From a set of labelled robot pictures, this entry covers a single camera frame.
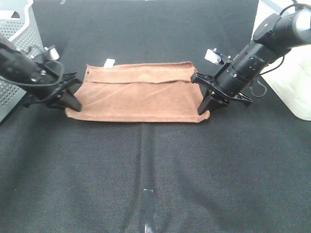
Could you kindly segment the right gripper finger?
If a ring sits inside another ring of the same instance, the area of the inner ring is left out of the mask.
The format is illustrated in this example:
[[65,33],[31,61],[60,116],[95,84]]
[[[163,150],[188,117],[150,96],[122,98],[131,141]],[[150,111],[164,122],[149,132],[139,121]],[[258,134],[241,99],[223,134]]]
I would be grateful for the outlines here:
[[208,97],[207,110],[215,111],[217,109],[227,107],[228,105],[229,101],[227,99],[217,95],[210,95]]
[[208,89],[206,89],[206,91],[203,95],[203,99],[202,99],[199,107],[197,108],[198,115],[202,115],[203,113],[205,113],[208,110],[208,104],[210,101],[209,96],[210,96],[210,91]]

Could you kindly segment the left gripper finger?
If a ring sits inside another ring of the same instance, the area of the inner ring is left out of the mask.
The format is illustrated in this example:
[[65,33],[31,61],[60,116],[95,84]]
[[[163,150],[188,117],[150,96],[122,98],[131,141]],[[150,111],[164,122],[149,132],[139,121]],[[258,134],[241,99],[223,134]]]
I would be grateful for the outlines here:
[[81,103],[65,86],[62,87],[62,108],[70,108],[76,112],[81,111]]

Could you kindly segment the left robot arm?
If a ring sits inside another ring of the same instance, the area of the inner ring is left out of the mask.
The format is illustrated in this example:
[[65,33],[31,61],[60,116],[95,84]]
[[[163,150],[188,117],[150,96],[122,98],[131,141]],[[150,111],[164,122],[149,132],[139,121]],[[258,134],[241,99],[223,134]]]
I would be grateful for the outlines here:
[[0,36],[0,79],[26,91],[24,105],[44,104],[48,108],[81,111],[82,105],[70,91],[80,84],[76,73],[65,73],[64,65],[46,50],[33,45],[19,51],[5,36]]

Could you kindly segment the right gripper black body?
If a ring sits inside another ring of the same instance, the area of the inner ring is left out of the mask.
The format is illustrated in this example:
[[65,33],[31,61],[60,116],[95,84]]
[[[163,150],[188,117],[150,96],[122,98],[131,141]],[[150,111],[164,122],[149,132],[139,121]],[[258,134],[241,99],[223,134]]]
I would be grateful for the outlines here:
[[230,63],[225,63],[213,76],[195,72],[190,78],[192,83],[208,89],[210,95],[221,96],[229,101],[237,101],[246,106],[253,103],[252,99],[242,93],[242,89],[249,83],[233,68]]

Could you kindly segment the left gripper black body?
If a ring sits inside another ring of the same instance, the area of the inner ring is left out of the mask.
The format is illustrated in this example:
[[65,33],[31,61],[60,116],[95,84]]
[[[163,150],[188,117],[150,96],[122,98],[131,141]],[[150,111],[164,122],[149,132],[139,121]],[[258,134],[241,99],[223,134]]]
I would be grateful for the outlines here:
[[64,65],[59,61],[47,61],[37,63],[42,69],[40,78],[36,83],[24,86],[26,95],[23,98],[23,106],[43,104],[48,108],[62,109],[62,87],[71,87],[82,82],[76,77],[76,73],[65,73]]

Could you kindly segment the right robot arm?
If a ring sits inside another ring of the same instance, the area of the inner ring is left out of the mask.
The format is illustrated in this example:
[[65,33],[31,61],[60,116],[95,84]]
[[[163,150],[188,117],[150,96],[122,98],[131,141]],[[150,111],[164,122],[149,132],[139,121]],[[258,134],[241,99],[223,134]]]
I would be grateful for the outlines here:
[[227,107],[231,101],[245,106],[252,99],[242,90],[260,75],[261,71],[278,58],[284,58],[292,48],[311,43],[311,7],[303,3],[292,5],[295,12],[268,16],[255,30],[251,41],[234,57],[225,56],[216,49],[207,50],[207,60],[220,66],[214,75],[195,72],[192,83],[206,88],[197,112],[214,111]]

